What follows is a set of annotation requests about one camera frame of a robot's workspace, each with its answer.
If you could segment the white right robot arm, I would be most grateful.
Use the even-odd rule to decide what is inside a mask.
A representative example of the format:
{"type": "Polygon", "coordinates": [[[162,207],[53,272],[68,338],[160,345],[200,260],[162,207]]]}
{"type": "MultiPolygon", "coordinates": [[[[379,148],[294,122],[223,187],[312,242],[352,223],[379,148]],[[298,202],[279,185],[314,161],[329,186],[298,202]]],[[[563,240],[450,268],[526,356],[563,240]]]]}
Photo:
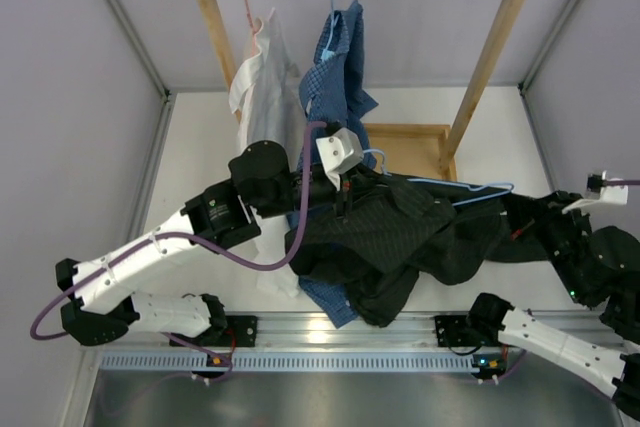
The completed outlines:
{"type": "Polygon", "coordinates": [[[517,347],[586,381],[617,410],[639,417],[639,242],[608,226],[593,230],[578,194],[505,201],[511,239],[544,249],[574,311],[542,318],[491,293],[468,311],[465,331],[478,343],[517,347]]]}

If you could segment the aluminium mounting rail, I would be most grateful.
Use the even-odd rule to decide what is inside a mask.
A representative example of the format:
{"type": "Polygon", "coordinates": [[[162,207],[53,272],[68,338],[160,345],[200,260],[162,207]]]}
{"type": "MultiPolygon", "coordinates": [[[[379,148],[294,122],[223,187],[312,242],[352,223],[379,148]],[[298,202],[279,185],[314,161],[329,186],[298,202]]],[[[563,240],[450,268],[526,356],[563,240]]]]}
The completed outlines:
{"type": "MultiPolygon", "coordinates": [[[[533,317],[585,341],[619,347],[621,338],[592,311],[535,311],[533,317]]],[[[258,317],[255,348],[273,351],[406,350],[437,346],[435,315],[410,312],[386,328],[355,320],[339,329],[320,313],[265,313],[258,317]]]]}

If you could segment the blue hanger with clip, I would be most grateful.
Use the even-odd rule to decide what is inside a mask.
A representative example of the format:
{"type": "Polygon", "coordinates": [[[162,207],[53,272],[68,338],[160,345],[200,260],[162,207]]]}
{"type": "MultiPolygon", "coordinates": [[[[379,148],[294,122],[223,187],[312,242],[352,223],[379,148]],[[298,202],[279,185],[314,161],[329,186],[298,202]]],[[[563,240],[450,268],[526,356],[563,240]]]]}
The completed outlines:
{"type": "Polygon", "coordinates": [[[329,16],[329,31],[326,38],[326,43],[321,51],[320,60],[322,62],[329,61],[336,55],[337,48],[339,46],[338,40],[338,11],[335,7],[336,0],[330,0],[330,16],[329,16]]]}

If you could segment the blue checked shirt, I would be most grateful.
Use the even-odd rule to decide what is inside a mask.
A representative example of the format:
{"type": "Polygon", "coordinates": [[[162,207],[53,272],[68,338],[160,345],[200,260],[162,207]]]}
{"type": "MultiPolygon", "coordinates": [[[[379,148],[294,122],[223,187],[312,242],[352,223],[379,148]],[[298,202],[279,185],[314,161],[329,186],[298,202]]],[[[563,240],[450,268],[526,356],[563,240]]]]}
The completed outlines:
{"type": "MultiPolygon", "coordinates": [[[[327,62],[320,60],[329,31],[329,15],[316,46],[314,65],[299,85],[299,98],[308,120],[340,123],[354,132],[363,149],[367,150],[370,142],[361,119],[378,103],[363,89],[364,9],[358,0],[353,0],[348,8],[337,11],[339,46],[336,55],[327,62]]],[[[341,282],[331,285],[312,280],[306,274],[298,280],[301,290],[320,307],[335,328],[358,317],[341,282]]]]}

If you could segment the wooden clothes rack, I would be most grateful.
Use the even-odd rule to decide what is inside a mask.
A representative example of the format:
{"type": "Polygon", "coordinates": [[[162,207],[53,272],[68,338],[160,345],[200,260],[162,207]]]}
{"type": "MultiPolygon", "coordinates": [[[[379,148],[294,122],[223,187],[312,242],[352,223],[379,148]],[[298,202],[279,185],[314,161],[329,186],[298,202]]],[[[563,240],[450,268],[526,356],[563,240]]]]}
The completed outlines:
{"type": "MultiPolygon", "coordinates": [[[[217,0],[196,0],[227,87],[237,68],[217,0]]],[[[381,140],[391,152],[388,159],[398,168],[441,180],[457,179],[455,155],[494,72],[525,0],[501,0],[481,54],[451,125],[369,124],[370,138],[381,140]]]]}

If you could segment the light blue wire hanger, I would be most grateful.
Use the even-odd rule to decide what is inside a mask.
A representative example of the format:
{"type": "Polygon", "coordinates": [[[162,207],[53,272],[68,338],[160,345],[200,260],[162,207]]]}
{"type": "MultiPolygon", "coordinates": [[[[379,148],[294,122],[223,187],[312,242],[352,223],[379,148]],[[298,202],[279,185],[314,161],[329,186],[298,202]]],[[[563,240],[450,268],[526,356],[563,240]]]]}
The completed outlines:
{"type": "Polygon", "coordinates": [[[454,207],[461,207],[478,202],[503,197],[512,194],[515,185],[510,182],[495,182],[484,185],[473,185],[459,181],[436,180],[426,177],[406,177],[408,182],[425,184],[438,187],[450,187],[456,190],[457,195],[462,199],[453,203],[454,207]]]}

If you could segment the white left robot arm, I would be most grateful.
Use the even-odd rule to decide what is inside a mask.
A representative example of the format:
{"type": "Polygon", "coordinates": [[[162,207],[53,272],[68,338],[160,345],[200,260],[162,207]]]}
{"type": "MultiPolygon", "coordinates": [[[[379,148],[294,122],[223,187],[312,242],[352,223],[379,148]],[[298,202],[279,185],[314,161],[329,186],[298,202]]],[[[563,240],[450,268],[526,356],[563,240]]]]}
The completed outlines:
{"type": "Polygon", "coordinates": [[[170,333],[213,346],[227,322],[211,294],[178,297],[144,292],[152,280],[184,267],[202,248],[252,270],[270,272],[290,264],[307,231],[314,207],[346,212],[360,168],[375,164],[357,141],[338,135],[304,147],[308,166],[289,160],[285,149],[262,140],[229,164],[230,177],[188,200],[168,220],[129,244],[92,261],[64,259],[55,266],[64,334],[84,346],[113,342],[129,332],[170,333]],[[231,248],[269,232],[273,218],[298,217],[284,250],[263,260],[244,260],[231,248]]]}

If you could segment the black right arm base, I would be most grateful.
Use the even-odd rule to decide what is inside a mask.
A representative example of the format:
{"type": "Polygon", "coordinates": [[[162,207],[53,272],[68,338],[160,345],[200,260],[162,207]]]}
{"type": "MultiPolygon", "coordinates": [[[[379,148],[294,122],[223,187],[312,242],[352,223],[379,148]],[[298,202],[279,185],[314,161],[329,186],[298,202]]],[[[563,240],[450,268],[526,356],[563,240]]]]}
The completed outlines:
{"type": "Polygon", "coordinates": [[[466,315],[438,315],[434,318],[434,322],[439,347],[471,348],[501,345],[496,326],[471,321],[466,315]]]}

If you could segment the white shirt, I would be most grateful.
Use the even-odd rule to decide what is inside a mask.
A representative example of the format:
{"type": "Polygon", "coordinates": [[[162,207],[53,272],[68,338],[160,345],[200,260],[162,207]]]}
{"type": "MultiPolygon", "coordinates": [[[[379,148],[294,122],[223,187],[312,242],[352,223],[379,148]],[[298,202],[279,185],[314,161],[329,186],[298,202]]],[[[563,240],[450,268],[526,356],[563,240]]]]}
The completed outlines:
{"type": "MultiPolygon", "coordinates": [[[[243,152],[258,141],[274,141],[286,152],[289,171],[296,170],[306,125],[299,96],[291,80],[299,69],[291,59],[275,8],[262,21],[257,35],[258,54],[250,54],[250,39],[245,46],[245,58],[230,88],[229,106],[241,116],[238,148],[243,152]]],[[[258,217],[262,234],[255,239],[257,255],[254,262],[271,264],[285,256],[284,236],[289,225],[284,215],[264,219],[258,217]]],[[[272,272],[259,272],[257,288],[280,297],[295,298],[300,288],[298,277],[288,266],[272,272]]]]}

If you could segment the dark pinstriped shirt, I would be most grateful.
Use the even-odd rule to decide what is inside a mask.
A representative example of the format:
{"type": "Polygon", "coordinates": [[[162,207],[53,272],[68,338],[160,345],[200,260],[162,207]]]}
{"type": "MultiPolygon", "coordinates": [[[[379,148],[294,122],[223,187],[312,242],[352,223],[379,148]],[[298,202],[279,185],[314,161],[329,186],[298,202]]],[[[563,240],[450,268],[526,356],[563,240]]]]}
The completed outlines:
{"type": "Polygon", "coordinates": [[[421,275],[456,286],[486,261],[506,263],[504,197],[454,207],[462,197],[453,188],[380,175],[375,192],[345,216],[327,210],[308,218],[291,270],[342,281],[357,318],[386,327],[421,275]]]}

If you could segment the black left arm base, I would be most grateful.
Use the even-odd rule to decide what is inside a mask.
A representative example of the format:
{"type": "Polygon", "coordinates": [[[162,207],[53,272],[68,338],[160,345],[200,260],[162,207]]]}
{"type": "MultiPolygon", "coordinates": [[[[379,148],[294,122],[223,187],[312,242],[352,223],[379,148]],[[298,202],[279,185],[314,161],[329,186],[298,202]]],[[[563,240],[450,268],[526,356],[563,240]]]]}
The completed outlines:
{"type": "Polygon", "coordinates": [[[182,334],[176,337],[200,347],[246,347],[255,346],[258,333],[258,317],[254,315],[227,315],[224,327],[214,326],[195,338],[182,334]]]}

